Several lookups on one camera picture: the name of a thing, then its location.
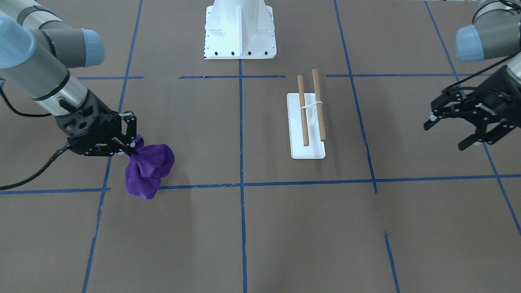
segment blue tape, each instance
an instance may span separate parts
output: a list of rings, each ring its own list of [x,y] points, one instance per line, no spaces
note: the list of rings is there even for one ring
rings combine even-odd
[[[244,120],[243,120],[243,88],[242,60],[239,60],[239,129],[240,129],[240,177],[241,177],[241,232],[242,232],[242,287],[248,292],[248,271],[246,261],[246,213],[244,209]]]
[[[122,79],[144,79],[142,76],[91,76],[91,77],[79,77],[81,80],[122,80]]]
[[[112,157],[109,157],[107,160],[107,168],[105,169],[105,178],[103,179],[103,191],[101,192],[100,204],[98,205],[98,212],[97,212],[97,217],[96,217],[96,232],[94,233],[94,237],[92,238],[92,242],[91,242],[91,250],[89,252],[89,260],[87,261],[87,269],[85,271],[85,280],[83,281],[82,293],[87,292],[87,286],[89,285],[89,278],[91,276],[91,268],[92,268],[92,260],[94,258],[94,250],[96,249],[97,235],[98,235],[98,231],[100,229],[101,212],[102,212],[101,207],[103,206],[103,203],[105,201],[105,192],[107,190],[108,174],[110,172],[111,163],[112,163]]]
[[[521,178],[521,174],[499,175],[499,178]]]
[[[458,74],[458,76],[471,76],[473,74]],[[328,74],[326,77],[422,77],[422,76],[454,76],[454,74]],[[492,76],[492,74],[480,74],[480,76]]]
[[[223,187],[239,187],[239,183],[229,184],[202,184],[202,185],[176,185],[161,186],[159,189],[198,189],[198,188],[223,188]]]
[[[376,185],[376,179],[375,179],[375,171],[373,170],[373,162],[371,161],[371,152],[369,151],[369,144],[367,143],[367,137],[365,135],[364,122],[362,121],[362,112],[360,111],[360,104],[358,103],[358,96],[356,94],[355,81],[353,79],[353,72],[351,71],[351,63],[349,61],[348,47],[345,44],[344,30],[342,29],[342,22],[340,21],[340,13],[338,11],[338,4],[337,4],[337,0],[333,0],[333,1],[334,1],[334,8],[337,13],[337,21],[338,21],[338,27],[340,29],[340,36],[342,37],[342,45],[344,46],[345,61],[347,62],[349,77],[351,79],[351,88],[353,89],[353,96],[355,99],[356,112],[358,113],[360,129],[362,131],[362,137],[364,138],[365,149],[367,152],[367,162],[369,164],[369,171],[371,172],[371,178],[373,179],[373,187],[375,189],[375,193],[378,193],[378,187]]]
[[[516,213],[514,212],[514,209],[512,208],[512,204],[510,203],[510,199],[508,199],[508,195],[506,194],[505,188],[503,187],[503,182],[501,182],[501,176],[498,174],[498,170],[495,167],[494,161],[492,160],[492,156],[490,155],[490,152],[488,150],[488,147],[485,143],[483,143],[483,147],[485,148],[485,152],[487,153],[487,157],[489,159],[490,165],[492,166],[492,170],[494,171],[496,180],[498,181],[499,188],[501,189],[501,192],[503,193],[503,197],[505,198],[506,205],[508,206],[508,210],[510,211],[510,214],[512,215],[512,219],[514,220],[514,223],[517,227],[517,232],[521,236],[521,227],[519,225],[519,221],[517,220]]]
[[[437,181],[437,180],[475,180],[475,179],[492,179],[495,175],[482,176],[445,176],[445,177],[416,177],[416,178],[389,178],[376,179],[377,182],[411,182],[411,181]]]
[[[125,70],[125,78],[123,79],[123,90],[121,91],[121,97],[119,98],[119,105],[118,105],[118,112],[121,112],[121,107],[123,106],[123,99],[125,97],[125,92],[127,90],[127,82],[129,80],[129,72],[130,72],[130,64],[132,63],[132,55],[134,54],[134,45],[135,45],[135,39],[138,35],[138,28],[139,28],[139,21],[141,19],[141,9],[143,8],[143,0],[139,1],[139,7],[138,7],[138,16],[135,20],[135,26],[134,26],[134,34],[132,36],[132,42],[130,44],[130,52],[129,52],[129,58],[127,61],[127,69]]]
[[[456,73],[456,68],[454,67],[454,64],[452,63],[452,58],[449,55],[449,51],[447,51],[447,46],[445,46],[445,42],[443,41],[443,38],[441,36],[440,30],[438,29],[438,25],[436,24],[436,21],[434,20],[434,16],[432,15],[432,12],[430,11],[429,4],[427,1],[424,1],[425,7],[427,8],[427,11],[429,12],[430,19],[432,20],[432,24],[434,25],[434,28],[436,29],[436,33],[438,34],[438,37],[440,38],[441,45],[443,46],[443,50],[445,51],[445,55],[447,55],[447,59],[449,60],[449,64],[451,65],[452,71],[454,72],[454,76],[456,77],[457,81],[460,81],[458,78],[458,74]]]
[[[208,79],[208,78],[286,78],[285,75],[194,75],[181,76],[179,79]]]
[[[135,21],[134,35],[132,37],[132,43],[130,45],[130,53],[129,53],[129,58],[128,58],[128,61],[127,61],[127,69],[125,71],[125,78],[123,79],[123,87],[121,89],[121,97],[120,97],[120,100],[119,100],[118,112],[121,111],[121,106],[123,104],[123,98],[125,97],[125,91],[126,91],[126,88],[127,88],[127,81],[129,79],[128,77],[129,77],[129,71],[130,71],[130,64],[132,62],[132,54],[134,52],[134,44],[135,44],[135,39],[136,39],[136,36],[137,36],[137,33],[138,33],[138,27],[139,27],[139,21],[140,21],[140,18],[141,18],[141,9],[142,8],[143,8],[143,0],[140,0],[139,1],[139,7],[138,7],[138,15],[137,15],[136,21]],[[92,238],[91,250],[90,250],[90,254],[89,254],[89,261],[87,263],[87,269],[86,269],[86,272],[85,272],[85,280],[83,282],[82,293],[86,293],[87,292],[87,287],[89,285],[89,278],[90,278],[91,268],[92,268],[92,260],[93,260],[93,257],[94,257],[94,250],[96,248],[97,235],[98,235],[98,231],[99,231],[99,228],[100,228],[102,206],[103,206],[103,202],[105,201],[105,192],[106,192],[106,187],[107,187],[107,182],[108,182],[108,175],[110,173],[110,165],[111,165],[111,163],[112,163],[112,157],[108,158],[108,161],[107,161],[107,169],[105,171],[105,178],[104,178],[104,181],[103,181],[103,189],[104,189],[104,191],[102,191],[101,196],[100,196],[100,204],[98,206],[98,214],[97,214],[97,219],[96,219],[96,233],[94,234],[94,237]]]
[[[398,284],[398,276],[396,275],[396,268],[394,267],[394,259],[392,257],[391,244],[389,243],[389,233],[390,232],[386,233],[387,254],[389,255],[389,262],[391,263],[392,277],[394,279],[396,293],[400,293],[400,285]]]
[[[42,190],[10,190],[0,191],[0,195],[13,194],[46,194],[46,193],[78,193],[78,192],[102,192],[110,190],[110,188],[78,188],[78,189],[42,189]]]
[[[290,185],[322,185],[322,184],[355,184],[355,183],[372,183],[372,179],[355,179],[355,180],[325,180],[325,181],[286,181],[286,182],[252,182],[245,183],[246,187],[255,186],[290,186]]]

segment wooden dowel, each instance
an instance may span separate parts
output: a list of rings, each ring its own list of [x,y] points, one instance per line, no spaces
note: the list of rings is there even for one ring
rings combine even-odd
[[[315,98],[320,102],[320,86],[318,85],[318,70],[313,69],[313,85],[315,86]],[[320,140],[326,141],[326,127],[324,126],[324,115],[322,114],[322,103],[317,103],[318,129]]]
[[[304,100],[304,83],[302,82],[302,76],[297,76],[297,81],[299,83],[299,98],[300,98],[300,107],[304,107],[306,105],[306,101]],[[309,134],[307,133],[307,117],[306,117],[306,109],[300,109],[300,117],[302,119],[302,135],[304,136],[304,146],[307,147],[309,145]]]

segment purple towel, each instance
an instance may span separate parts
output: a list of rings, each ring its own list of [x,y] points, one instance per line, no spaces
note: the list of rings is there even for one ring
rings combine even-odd
[[[129,157],[129,165],[125,170],[127,192],[144,200],[151,200],[161,186],[164,178],[172,169],[174,156],[165,144],[145,145],[145,141],[137,135],[135,149],[139,155]]]

